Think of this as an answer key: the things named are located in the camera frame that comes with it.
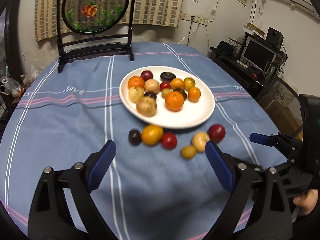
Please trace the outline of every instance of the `white plate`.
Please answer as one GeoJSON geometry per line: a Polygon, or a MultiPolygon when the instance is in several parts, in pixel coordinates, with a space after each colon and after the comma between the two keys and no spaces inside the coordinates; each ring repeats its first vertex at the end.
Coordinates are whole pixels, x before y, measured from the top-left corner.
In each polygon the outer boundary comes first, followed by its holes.
{"type": "Polygon", "coordinates": [[[212,115],[215,102],[211,90],[200,79],[183,70],[166,67],[166,66],[149,66],[136,69],[127,74],[121,81],[119,94],[124,106],[139,119],[161,126],[163,128],[181,129],[197,126],[212,115]],[[177,78],[184,80],[187,77],[192,77],[196,81],[196,87],[201,90],[201,97],[197,103],[192,103],[188,99],[184,102],[182,109],[179,112],[171,112],[164,105],[164,99],[161,92],[157,94],[157,111],[152,117],[146,117],[136,110],[136,104],[130,102],[128,97],[128,80],[133,76],[140,76],[144,70],[150,70],[153,73],[153,78],[161,83],[160,74],[162,72],[171,72],[177,78]]]}

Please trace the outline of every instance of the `embroidered fish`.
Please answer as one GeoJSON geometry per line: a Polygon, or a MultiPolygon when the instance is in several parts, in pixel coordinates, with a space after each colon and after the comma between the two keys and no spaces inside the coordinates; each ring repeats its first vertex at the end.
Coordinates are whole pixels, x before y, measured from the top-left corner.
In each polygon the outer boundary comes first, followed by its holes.
{"type": "Polygon", "coordinates": [[[98,10],[98,6],[92,5],[90,6],[89,4],[86,6],[86,8],[82,7],[81,8],[81,13],[86,17],[86,18],[91,18],[92,16],[95,16],[98,10]]]}

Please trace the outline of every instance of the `black fruit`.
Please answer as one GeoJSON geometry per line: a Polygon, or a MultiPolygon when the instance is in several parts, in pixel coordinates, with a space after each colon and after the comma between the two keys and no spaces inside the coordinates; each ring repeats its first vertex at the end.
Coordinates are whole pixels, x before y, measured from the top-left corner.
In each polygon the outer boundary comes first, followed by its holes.
{"type": "Polygon", "coordinates": [[[145,97],[151,97],[151,98],[153,98],[154,100],[157,100],[157,95],[156,95],[154,92],[145,92],[145,93],[144,93],[144,96],[145,96],[145,97]]]}
{"type": "Polygon", "coordinates": [[[181,93],[183,95],[184,100],[186,101],[187,94],[185,93],[185,91],[183,89],[177,88],[177,89],[174,89],[173,91],[177,91],[177,92],[181,93]]]}
{"type": "Polygon", "coordinates": [[[174,80],[176,78],[176,75],[171,73],[171,72],[162,72],[160,75],[160,79],[162,81],[168,81],[171,82],[172,80],[174,80]]]}
{"type": "Polygon", "coordinates": [[[129,132],[129,137],[128,137],[130,143],[132,145],[139,145],[141,143],[141,135],[137,130],[131,130],[129,132]]]}

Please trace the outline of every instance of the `keyboard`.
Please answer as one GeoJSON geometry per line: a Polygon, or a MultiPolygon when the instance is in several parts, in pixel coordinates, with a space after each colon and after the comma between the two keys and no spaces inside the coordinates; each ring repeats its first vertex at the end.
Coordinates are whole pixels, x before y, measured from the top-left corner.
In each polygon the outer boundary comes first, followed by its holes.
{"type": "Polygon", "coordinates": [[[237,62],[238,62],[241,66],[243,66],[243,67],[245,67],[245,68],[249,68],[249,66],[247,66],[246,64],[244,64],[242,61],[237,60],[237,62]]]}

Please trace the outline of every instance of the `white wall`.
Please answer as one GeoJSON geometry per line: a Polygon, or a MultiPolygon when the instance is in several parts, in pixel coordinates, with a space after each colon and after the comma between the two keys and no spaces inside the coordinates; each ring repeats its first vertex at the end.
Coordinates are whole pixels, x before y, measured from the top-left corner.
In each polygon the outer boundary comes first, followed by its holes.
{"type": "MultiPolygon", "coordinates": [[[[192,0],[183,0],[182,11],[190,14],[203,15],[213,19],[207,26],[210,46],[217,46],[221,40],[229,41],[229,38],[236,38],[242,32],[250,16],[251,1],[248,0],[248,6],[244,8],[243,4],[237,0],[219,0],[216,15],[212,13],[217,0],[203,0],[196,3],[192,0]]],[[[20,0],[19,7],[19,40],[20,57],[24,64],[26,73],[30,73],[30,66],[34,59],[43,59],[44,64],[48,65],[56,56],[58,56],[56,37],[36,42],[34,31],[34,6],[35,0],[20,0]]],[[[134,25],[132,41],[155,41],[177,43],[189,32],[190,22],[180,20],[178,28],[169,28],[153,25],[134,25]]],[[[124,25],[118,25],[105,34],[121,33],[127,29],[124,25]]],[[[64,42],[72,41],[75,37],[68,35],[64,42]]],[[[200,52],[208,53],[208,39],[205,27],[199,25],[196,32],[190,37],[189,45],[198,49],[200,52]]]]}
{"type": "Polygon", "coordinates": [[[267,0],[260,16],[261,1],[257,0],[253,23],[265,33],[272,27],[283,34],[288,55],[283,77],[299,89],[298,94],[320,97],[320,23],[278,0],[267,0]]]}

